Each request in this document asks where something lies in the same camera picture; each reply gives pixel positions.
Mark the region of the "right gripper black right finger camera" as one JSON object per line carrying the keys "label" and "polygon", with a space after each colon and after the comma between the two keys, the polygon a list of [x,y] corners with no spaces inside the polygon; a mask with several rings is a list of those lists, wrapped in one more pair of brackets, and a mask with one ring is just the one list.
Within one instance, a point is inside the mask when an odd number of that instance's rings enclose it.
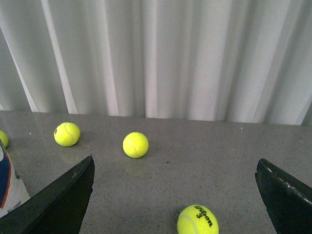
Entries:
{"label": "right gripper black right finger camera", "polygon": [[312,232],[312,188],[268,160],[259,160],[256,183],[278,234]]}

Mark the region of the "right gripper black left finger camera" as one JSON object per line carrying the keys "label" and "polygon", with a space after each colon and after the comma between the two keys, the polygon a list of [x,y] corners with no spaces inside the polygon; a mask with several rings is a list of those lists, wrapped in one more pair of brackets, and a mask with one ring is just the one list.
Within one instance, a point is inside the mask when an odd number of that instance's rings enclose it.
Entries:
{"label": "right gripper black left finger camera", "polygon": [[95,176],[86,157],[27,202],[0,219],[2,234],[78,234]]}

